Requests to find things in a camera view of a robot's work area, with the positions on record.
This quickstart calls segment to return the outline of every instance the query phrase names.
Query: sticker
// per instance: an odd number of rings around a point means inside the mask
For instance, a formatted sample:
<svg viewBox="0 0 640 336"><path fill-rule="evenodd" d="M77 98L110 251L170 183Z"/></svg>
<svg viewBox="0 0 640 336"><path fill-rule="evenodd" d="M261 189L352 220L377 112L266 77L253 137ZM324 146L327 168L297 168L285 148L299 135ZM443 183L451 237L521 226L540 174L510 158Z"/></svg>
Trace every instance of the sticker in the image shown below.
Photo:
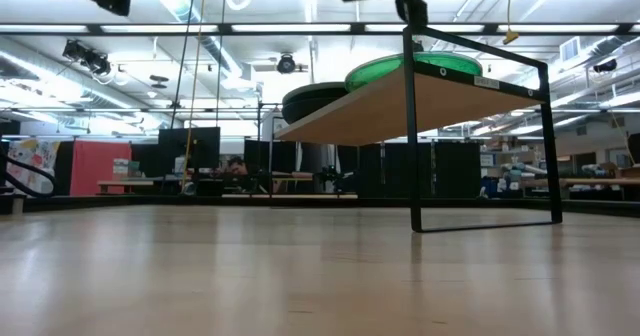
<svg viewBox="0 0 640 336"><path fill-rule="evenodd" d="M500 81L498 80L492 80L492 79L488 79L481 76L475 76L473 79L473 83L476 86L500 90Z"/></svg>

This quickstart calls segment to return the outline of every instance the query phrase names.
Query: shelf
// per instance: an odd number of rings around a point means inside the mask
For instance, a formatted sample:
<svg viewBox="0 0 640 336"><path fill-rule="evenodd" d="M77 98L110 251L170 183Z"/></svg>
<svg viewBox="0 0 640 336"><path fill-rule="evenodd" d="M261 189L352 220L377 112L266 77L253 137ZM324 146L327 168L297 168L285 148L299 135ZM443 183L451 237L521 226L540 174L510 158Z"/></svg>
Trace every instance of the shelf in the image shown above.
<svg viewBox="0 0 640 336"><path fill-rule="evenodd" d="M418 132L541 104L537 90L415 64ZM278 131L285 141L362 146L406 136L404 68Z"/></svg>

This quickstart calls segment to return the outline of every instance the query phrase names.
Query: wooden floor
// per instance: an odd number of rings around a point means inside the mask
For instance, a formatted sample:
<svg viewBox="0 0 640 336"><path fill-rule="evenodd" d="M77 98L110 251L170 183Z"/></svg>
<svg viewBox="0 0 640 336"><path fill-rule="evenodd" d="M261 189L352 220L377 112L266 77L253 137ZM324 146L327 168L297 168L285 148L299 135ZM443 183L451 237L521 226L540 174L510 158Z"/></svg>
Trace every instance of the wooden floor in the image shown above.
<svg viewBox="0 0 640 336"><path fill-rule="evenodd" d="M534 221L425 210L429 226ZM637 335L640 220L412 234L404 209L137 206L0 221L0 335Z"/></svg>

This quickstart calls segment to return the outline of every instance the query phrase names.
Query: ceiling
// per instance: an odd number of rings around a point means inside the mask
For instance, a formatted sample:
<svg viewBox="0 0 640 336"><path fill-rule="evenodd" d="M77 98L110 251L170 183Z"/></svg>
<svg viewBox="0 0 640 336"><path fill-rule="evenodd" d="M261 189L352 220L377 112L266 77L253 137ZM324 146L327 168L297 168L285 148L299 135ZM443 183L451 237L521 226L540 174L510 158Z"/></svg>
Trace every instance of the ceiling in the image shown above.
<svg viewBox="0 0 640 336"><path fill-rule="evenodd" d="M246 7L236 10L243 1L247 3ZM426 1L429 4L431 22L506 22L509 9L509 0ZM3 10L0 13L0 24L176 23L179 22L179 17L175 16L175 9L181 2L184 3L185 0L132 0L130 15L119 17L100 9L90 0L0 0L0 10ZM194 7L198 10L202 4L203 0L194 0ZM511 0L510 12L512 22L622 23L640 19L637 0ZM202 16L202 21L209 23L400 22L393 0L365 0L358 3L345 3L341 0L204 0L204 8L198 14ZM110 94L131 107L165 108L178 95L184 107L189 107L190 100L194 97L195 107L216 108L216 95L219 94L222 108L249 108L228 110L218 115L220 119L234 120L235 123L232 124L238 125L242 130L248 130L248 126L255 123L255 108L260 94L264 102L279 102L288 91L311 83L312 80L344 80L354 67L402 51L400 36L343 35L310 38L304 35L260 35L216 38L216 42L221 44L229 57L244 70L242 77L231 78L224 72L219 75L218 63L212 53L205 47L199 47L195 37L73 37L86 47L107 54L114 70L121 71L114 72L115 78L109 75L105 78L98 77L96 81L84 67L75 63L69 65L69 61L62 57L62 50L69 38L44 35L5 36L8 41L0 43L0 51L12 53L15 49L12 45L25 46L25 50L28 49L29 52L20 52L17 57L54 74L60 73L60 77L71 79L85 89L100 88L100 94ZM503 37L498 36L472 39L548 62L552 64L551 71L554 72L553 65L558 65L556 60L559 58L559 46L571 38L570 35L523 36L508 46L503 46ZM530 69L512 61L432 39L420 40L426 50L454 51L476 58L483 65L487 77L523 85L531 79ZM583 46L600 40L602 37L581 38ZM589 83L582 66L569 72L556 72L557 75L554 76L557 76L557 80L552 77L555 81L552 85L554 97L570 95L593 86L594 82L606 82L635 70L637 66L633 58L636 51L635 48L628 47L624 54L618 55L619 69L616 72L592 75L593 80L590 79ZM290 75L275 72L275 62L282 53L291 53L296 63L305 65L305 70L313 62L313 75L308 71ZM181 73L182 60L184 70ZM154 82L149 79L151 75L168 78L169 81L164 83L166 88L152 88ZM220 85L219 79L227 82ZM589 102L593 103L593 96L585 95L575 102L581 102L580 106L589 105ZM611 96L600 92L596 101L606 100L606 97ZM11 103L5 102L0 107L8 105ZM20 116L8 112L4 112L2 116L22 120ZM215 116L210 113L194 115L196 119L212 117ZM509 118L509 122L516 127L523 117ZM169 114L159 115L157 118L165 126L170 122ZM187 120L189 114L180 113L177 118L179 121Z"/></svg>

